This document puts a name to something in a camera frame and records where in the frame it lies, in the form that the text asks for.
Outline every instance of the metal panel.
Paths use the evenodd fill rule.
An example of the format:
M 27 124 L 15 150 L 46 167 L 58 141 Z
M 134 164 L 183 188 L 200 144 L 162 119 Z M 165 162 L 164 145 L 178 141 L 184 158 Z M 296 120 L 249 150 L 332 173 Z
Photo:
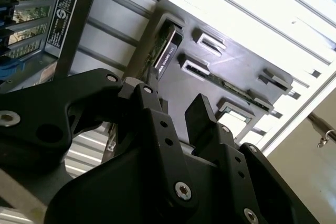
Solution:
M 75 55 L 75 59 L 72 64 L 72 73 L 81 73 L 90 71 L 97 68 L 105 68 L 112 72 L 114 72 L 117 76 L 122 76 L 123 71 L 114 68 L 113 66 L 109 65 L 108 61 L 104 61 L 103 59 L 95 59 L 83 52 L 78 51 Z
M 111 0 L 94 0 L 90 18 L 113 28 L 115 33 L 123 33 L 137 41 L 148 23 L 148 19 Z
M 102 55 L 122 66 L 127 66 L 135 48 L 91 25 L 86 25 L 80 46 Z
M 65 159 L 67 172 L 77 177 L 99 165 L 107 140 L 107 134 L 99 130 L 76 137 Z
M 45 70 L 56 61 L 56 57 L 38 51 L 29 54 L 28 57 L 29 59 L 25 62 L 25 70 L 18 71 L 17 74 L 11 76 L 10 80 L 2 83 L 0 93 L 40 84 L 42 80 L 45 80 L 44 76 L 47 74 Z
M 32 224 L 31 220 L 12 209 L 0 208 L 0 224 Z

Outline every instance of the silver screw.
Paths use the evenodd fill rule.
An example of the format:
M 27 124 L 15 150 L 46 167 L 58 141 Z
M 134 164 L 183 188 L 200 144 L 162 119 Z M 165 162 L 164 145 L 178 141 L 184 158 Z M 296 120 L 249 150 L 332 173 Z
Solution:
M 191 199 L 191 190 L 186 183 L 177 182 L 175 184 L 175 192 L 183 200 Z
M 317 145 L 317 148 L 322 148 L 322 147 L 324 147 L 324 146 L 327 144 L 327 142 L 328 142 L 327 139 L 321 138 L 320 142 L 319 142 L 318 145 Z
M 251 224 L 259 224 L 258 217 L 256 216 L 256 214 L 252 210 L 250 210 L 248 208 L 245 208 L 244 209 L 244 214 L 245 214 L 246 219 Z
M 10 127 L 18 124 L 21 121 L 20 116 L 14 111 L 0 111 L 0 126 Z
M 153 90 L 151 90 L 149 87 L 143 88 L 147 93 L 153 93 Z
M 222 129 L 225 131 L 225 132 L 227 132 L 227 133 L 229 133 L 230 132 L 230 130 L 229 130 L 229 128 L 228 127 L 226 127 L 226 126 L 222 126 Z
M 257 149 L 256 149 L 254 146 L 252 146 L 252 145 L 250 145 L 249 148 L 250 148 L 250 150 L 253 151 L 254 153 L 257 153 L 257 152 L 258 152 Z
M 116 82 L 116 81 L 117 81 L 117 78 L 114 77 L 114 76 L 107 76 L 107 79 L 108 79 L 109 81 L 112 81 L 112 82 Z

